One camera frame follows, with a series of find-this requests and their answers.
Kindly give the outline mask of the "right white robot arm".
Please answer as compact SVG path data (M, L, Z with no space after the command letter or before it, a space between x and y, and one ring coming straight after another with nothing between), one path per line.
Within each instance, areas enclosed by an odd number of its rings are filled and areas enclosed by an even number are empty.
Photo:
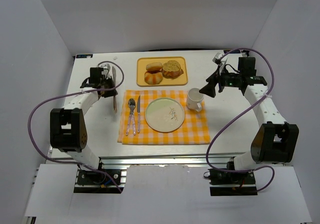
M226 60L218 53L213 62L218 65L216 71L206 79L207 85L200 93L215 97L225 87L238 88L250 103L259 124L259 130L254 137L250 150L233 157L227 163L227 169L244 172L255 169L257 164L289 163L293 159L299 128L290 124L280 114L271 96L267 82L257 75L256 60L253 57L240 57L236 72L229 72Z

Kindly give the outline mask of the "glazed ring donut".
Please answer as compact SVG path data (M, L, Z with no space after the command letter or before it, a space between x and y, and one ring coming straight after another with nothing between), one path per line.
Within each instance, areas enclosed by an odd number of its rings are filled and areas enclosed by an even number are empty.
M160 71L163 67L161 62L153 62L146 65L147 72Z

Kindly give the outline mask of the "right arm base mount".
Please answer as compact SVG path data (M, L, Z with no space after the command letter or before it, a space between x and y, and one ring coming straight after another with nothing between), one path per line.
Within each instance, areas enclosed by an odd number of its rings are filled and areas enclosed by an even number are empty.
M258 194L253 173L230 173L208 170L209 190L212 197L256 196Z

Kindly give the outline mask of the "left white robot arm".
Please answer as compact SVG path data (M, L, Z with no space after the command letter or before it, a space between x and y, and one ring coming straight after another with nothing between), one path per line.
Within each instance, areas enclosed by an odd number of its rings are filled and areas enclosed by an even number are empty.
M62 108L50 112L50 144L67 153L76 162L97 169L100 158L87 145L88 134L85 114L101 98L115 98L116 69L109 64L91 67L89 77L80 86L77 94Z

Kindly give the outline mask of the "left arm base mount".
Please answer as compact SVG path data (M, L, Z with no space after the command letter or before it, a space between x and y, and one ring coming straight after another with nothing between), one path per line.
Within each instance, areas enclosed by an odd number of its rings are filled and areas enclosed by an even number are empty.
M125 185L125 170L104 169L100 165L101 171L108 173L121 190ZM85 168L79 168L77 171L73 192L75 194L120 194L118 188L112 182L111 178L105 174L93 172Z

